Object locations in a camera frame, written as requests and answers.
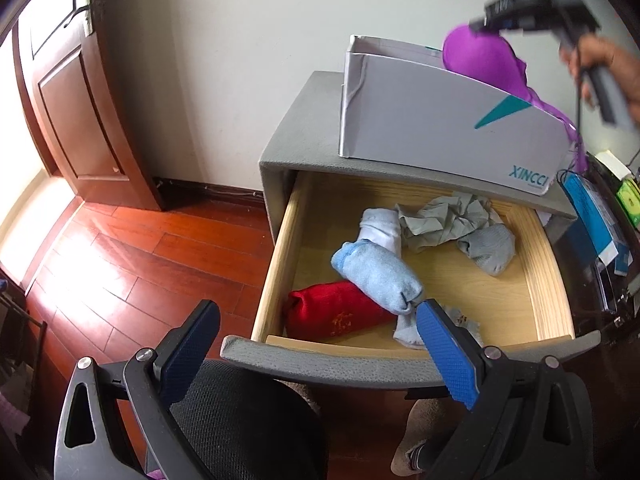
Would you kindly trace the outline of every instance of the hardwood floor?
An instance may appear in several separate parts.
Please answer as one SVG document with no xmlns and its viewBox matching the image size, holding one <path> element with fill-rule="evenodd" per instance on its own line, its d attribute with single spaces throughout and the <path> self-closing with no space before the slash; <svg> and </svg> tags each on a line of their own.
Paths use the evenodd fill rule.
<svg viewBox="0 0 640 480">
<path fill-rule="evenodd" d="M 79 358 L 121 361 L 154 347 L 202 298 L 216 301 L 222 314 L 208 357 L 219 357 L 226 335 L 251 334 L 273 251 L 265 211 L 179 198 L 183 203 L 170 212 L 85 203 L 36 276 L 27 307 L 49 328 L 26 438 L 49 459 Z M 340 388 L 322 388 L 318 397 L 330 443 L 329 478 L 395 478 L 389 464 L 412 402 L 399 392 Z M 144 460 L 134 415 L 127 402 L 119 405 Z"/>
</svg>

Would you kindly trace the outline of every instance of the cable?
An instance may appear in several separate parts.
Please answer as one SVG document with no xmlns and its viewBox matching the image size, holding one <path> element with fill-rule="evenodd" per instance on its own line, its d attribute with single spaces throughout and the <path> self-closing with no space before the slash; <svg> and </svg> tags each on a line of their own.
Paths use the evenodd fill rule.
<svg viewBox="0 0 640 480">
<path fill-rule="evenodd" d="M 580 173 L 577 173 L 577 171 L 564 170 L 564 169 L 563 170 L 558 170 L 558 172 L 556 173 L 556 182 L 559 182 L 560 184 L 562 184 L 564 186 L 566 178 L 570 174 L 581 176 Z"/>
<path fill-rule="evenodd" d="M 627 166 L 631 166 L 631 164 L 633 163 L 634 160 L 636 160 L 636 157 L 640 155 L 640 148 L 638 148 L 638 151 L 636 152 L 636 154 L 634 156 L 631 157 L 631 160 L 629 161 L 629 163 L 627 164 Z"/>
<path fill-rule="evenodd" d="M 571 16 L 569 13 L 563 9 L 562 7 L 558 7 L 558 13 L 564 22 L 564 26 L 566 27 L 566 34 L 571 40 L 572 43 L 575 43 L 575 52 L 577 54 L 577 62 L 578 62 L 578 81 L 577 81 L 577 91 L 575 98 L 575 133 L 576 133 L 576 141 L 575 141 L 575 157 L 574 162 L 572 162 L 570 166 L 570 170 L 575 167 L 575 159 L 580 157 L 580 154 L 583 152 L 583 142 L 582 142 L 582 81 L 584 76 L 584 71 L 582 70 L 582 62 L 580 60 L 580 36 L 574 36 L 574 22 L 572 22 Z"/>
</svg>

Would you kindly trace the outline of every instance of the white box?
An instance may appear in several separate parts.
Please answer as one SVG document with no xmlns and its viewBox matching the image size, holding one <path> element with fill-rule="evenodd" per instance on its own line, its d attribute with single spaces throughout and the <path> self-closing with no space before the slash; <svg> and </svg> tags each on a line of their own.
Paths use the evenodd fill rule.
<svg viewBox="0 0 640 480">
<path fill-rule="evenodd" d="M 351 37 L 340 156 L 445 171 L 542 195 L 569 148 L 562 121 L 445 70 L 441 51 Z"/>
</svg>

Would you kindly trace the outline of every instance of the wooden drawer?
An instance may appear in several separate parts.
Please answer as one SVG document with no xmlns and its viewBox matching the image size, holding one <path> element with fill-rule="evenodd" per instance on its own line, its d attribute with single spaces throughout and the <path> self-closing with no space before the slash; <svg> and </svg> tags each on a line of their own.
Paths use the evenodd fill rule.
<svg viewBox="0 0 640 480">
<path fill-rule="evenodd" d="M 395 323 L 332 338 L 325 344 L 287 338 L 282 305 L 291 290 L 340 280 L 331 268 L 332 254 L 358 235 L 362 212 L 396 203 L 422 206 L 448 190 L 399 182 L 324 173 L 298 173 L 278 234 L 273 259 L 255 319 L 252 340 L 333 356 L 428 359 L 425 351 L 393 340 Z M 454 243 L 402 259 L 416 272 L 427 297 L 454 306 L 480 322 L 486 345 L 507 354 L 549 339 L 573 339 L 569 304 L 551 246 L 535 211 L 492 201 L 516 236 L 516 257 L 498 277 L 479 269 Z"/>
</svg>

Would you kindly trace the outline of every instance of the white sock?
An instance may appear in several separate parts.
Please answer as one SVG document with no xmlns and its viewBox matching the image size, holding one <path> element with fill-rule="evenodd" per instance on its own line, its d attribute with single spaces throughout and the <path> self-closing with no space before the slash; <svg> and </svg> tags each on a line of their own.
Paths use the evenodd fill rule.
<svg viewBox="0 0 640 480">
<path fill-rule="evenodd" d="M 392 209 L 365 209 L 358 240 L 370 240 L 400 257 L 402 246 L 398 213 Z"/>
<path fill-rule="evenodd" d="M 460 309 L 443 306 L 447 316 L 451 318 L 456 326 L 466 328 L 480 346 L 484 346 L 480 336 L 480 324 L 464 316 Z M 415 310 L 411 314 L 398 316 L 394 339 L 401 345 L 415 350 L 424 350 L 424 342 L 418 333 L 418 326 L 415 322 Z"/>
<path fill-rule="evenodd" d="M 424 350 L 424 343 L 418 334 L 418 327 L 415 323 L 415 310 L 411 314 L 398 316 L 394 339 L 407 348 Z"/>
</svg>

